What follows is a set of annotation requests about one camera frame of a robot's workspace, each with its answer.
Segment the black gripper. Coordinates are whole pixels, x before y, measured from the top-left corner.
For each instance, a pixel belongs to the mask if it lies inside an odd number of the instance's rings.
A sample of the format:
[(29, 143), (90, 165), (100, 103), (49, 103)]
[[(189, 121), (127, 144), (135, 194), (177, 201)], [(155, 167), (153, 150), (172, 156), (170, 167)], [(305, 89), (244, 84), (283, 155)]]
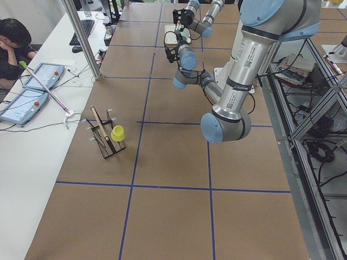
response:
[(191, 10), (183, 10), (181, 14), (181, 22), (178, 24), (177, 28), (179, 31), (183, 31), (187, 28), (194, 20), (194, 12)]
[[(175, 30), (174, 33), (176, 35), (176, 40), (181, 40), (181, 32), (179, 30)], [(181, 40), (177, 43), (176, 54), (184, 54), (188, 51), (190, 51), (190, 45), (187, 41)]]

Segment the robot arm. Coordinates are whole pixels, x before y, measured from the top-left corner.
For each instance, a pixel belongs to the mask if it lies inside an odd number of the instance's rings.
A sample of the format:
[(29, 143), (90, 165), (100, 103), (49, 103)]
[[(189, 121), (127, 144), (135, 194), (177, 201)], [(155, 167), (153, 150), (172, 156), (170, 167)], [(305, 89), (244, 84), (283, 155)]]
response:
[(208, 38), (212, 32), (212, 25), (219, 12), (223, 9), (225, 1), (211, 1), (211, 5), (201, 20), (195, 18), (200, 9), (199, 1), (188, 1), (187, 6), (173, 12), (174, 23), (182, 32), (185, 28), (190, 29), (204, 38)]
[(240, 140), (248, 135), (251, 120), (242, 108), (263, 63), (275, 42), (307, 39), (320, 24), (320, 1), (241, 1), (235, 53), (224, 67), (221, 87), (207, 71), (196, 71), (196, 55), (178, 40), (178, 69), (173, 78), (177, 88), (199, 85), (211, 99), (210, 113), (201, 118), (201, 131), (208, 142)]

